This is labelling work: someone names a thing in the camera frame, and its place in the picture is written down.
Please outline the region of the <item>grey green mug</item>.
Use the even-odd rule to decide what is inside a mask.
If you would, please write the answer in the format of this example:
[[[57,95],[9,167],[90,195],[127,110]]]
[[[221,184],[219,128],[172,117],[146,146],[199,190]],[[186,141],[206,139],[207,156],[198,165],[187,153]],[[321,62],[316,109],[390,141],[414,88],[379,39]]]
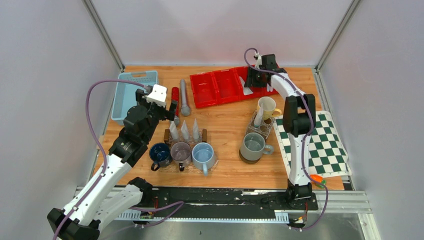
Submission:
[[[271,155],[274,147],[266,144],[265,139],[256,132],[248,133],[244,136],[239,156],[241,160],[247,164],[257,163],[263,155]]]

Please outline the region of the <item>clear textured plastic sheet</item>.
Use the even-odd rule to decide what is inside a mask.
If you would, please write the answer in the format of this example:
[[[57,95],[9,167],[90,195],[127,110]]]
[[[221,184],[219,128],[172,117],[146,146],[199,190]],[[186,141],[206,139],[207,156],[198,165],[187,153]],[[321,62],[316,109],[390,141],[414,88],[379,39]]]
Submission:
[[[247,135],[248,133],[258,133],[260,134],[265,140],[268,139],[271,130],[274,128],[273,124],[275,122],[274,117],[270,117],[267,120],[262,120],[258,127],[255,127],[254,120],[256,118],[257,111],[255,110],[252,114],[252,117],[246,127],[244,135]]]

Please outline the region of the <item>light blue mug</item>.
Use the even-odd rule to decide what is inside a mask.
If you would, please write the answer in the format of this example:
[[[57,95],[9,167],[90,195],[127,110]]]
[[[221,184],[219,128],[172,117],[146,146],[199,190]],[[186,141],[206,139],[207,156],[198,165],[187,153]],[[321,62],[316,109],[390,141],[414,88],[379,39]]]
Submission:
[[[209,170],[216,163],[213,147],[207,142],[200,142],[194,146],[191,155],[193,165],[207,177]]]

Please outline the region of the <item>white green-cap toothpaste tube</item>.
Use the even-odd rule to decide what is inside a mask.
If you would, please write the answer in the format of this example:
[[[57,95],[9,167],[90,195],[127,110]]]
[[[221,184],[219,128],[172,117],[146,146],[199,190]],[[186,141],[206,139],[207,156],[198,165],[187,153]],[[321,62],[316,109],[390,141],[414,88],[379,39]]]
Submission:
[[[263,121],[264,109],[263,104],[258,105],[258,109],[256,110],[256,116],[253,121],[253,126],[255,128],[259,128]]]

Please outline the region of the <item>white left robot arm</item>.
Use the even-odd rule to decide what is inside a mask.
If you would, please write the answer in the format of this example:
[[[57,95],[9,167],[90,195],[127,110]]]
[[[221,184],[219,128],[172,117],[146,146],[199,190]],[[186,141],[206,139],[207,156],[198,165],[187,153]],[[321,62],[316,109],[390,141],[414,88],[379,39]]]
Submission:
[[[150,94],[141,89],[136,91],[137,105],[127,111],[124,127],[103,165],[68,204],[48,213],[55,239],[96,240],[101,231],[127,209],[152,203],[153,186],[140,177],[129,181],[112,198],[107,199],[107,195],[148,150],[159,122],[174,119],[177,103],[173,100],[169,109],[166,108],[167,91],[158,84]]]

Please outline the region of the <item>white toothbrush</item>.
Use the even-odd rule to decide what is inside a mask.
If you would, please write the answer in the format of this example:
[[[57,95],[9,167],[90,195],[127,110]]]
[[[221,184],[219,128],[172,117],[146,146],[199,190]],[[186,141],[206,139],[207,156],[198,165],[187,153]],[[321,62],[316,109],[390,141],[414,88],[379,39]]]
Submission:
[[[272,87],[270,84],[267,84],[267,85],[266,85],[266,91],[267,91],[268,93],[271,93],[271,92],[273,91],[273,87]]]

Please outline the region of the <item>cream yellow mug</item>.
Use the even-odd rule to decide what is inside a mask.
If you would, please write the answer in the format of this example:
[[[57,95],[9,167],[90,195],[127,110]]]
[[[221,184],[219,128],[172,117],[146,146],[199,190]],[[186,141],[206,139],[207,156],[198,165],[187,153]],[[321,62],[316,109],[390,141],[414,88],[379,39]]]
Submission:
[[[260,109],[263,109],[262,119],[266,121],[267,119],[276,118],[283,114],[283,112],[276,108],[276,106],[277,104],[273,98],[263,96],[258,100],[256,110],[259,111]]]

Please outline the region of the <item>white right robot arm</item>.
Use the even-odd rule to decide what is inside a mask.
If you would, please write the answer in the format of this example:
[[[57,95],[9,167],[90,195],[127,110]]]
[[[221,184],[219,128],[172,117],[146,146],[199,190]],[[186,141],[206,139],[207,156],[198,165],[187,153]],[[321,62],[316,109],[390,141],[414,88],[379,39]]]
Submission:
[[[270,74],[267,84],[284,99],[283,128],[290,142],[290,172],[285,195],[286,204],[298,209],[312,197],[312,184],[309,174],[309,144],[316,127],[316,99],[297,87],[287,73],[261,69],[264,55],[256,48],[248,48],[243,58],[247,66],[259,73]]]

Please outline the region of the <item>grey toothpaste tube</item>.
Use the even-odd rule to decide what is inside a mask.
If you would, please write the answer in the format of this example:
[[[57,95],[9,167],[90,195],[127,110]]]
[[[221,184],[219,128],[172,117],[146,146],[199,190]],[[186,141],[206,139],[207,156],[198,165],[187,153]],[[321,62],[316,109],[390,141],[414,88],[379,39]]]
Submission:
[[[183,139],[185,141],[189,141],[190,140],[190,132],[188,130],[188,126],[187,126],[187,123],[186,123],[185,120],[183,121],[180,130],[181,130],[181,134],[182,134]]]

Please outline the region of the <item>purple grey mug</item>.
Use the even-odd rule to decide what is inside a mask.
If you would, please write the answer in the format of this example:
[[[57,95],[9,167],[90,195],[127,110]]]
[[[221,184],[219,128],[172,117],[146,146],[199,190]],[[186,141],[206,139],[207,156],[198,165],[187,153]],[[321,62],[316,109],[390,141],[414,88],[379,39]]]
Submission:
[[[175,143],[170,149],[170,155],[180,172],[183,172],[193,161],[191,146],[184,141]]]

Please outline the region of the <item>dark blue mug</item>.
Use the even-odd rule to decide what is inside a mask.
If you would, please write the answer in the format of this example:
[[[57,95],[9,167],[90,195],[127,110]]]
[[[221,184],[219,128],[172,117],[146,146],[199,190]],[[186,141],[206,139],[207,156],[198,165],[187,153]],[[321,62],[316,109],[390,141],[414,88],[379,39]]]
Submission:
[[[160,168],[168,167],[172,162],[171,149],[165,143],[156,143],[149,150],[149,157],[152,160],[150,169],[157,171]]]

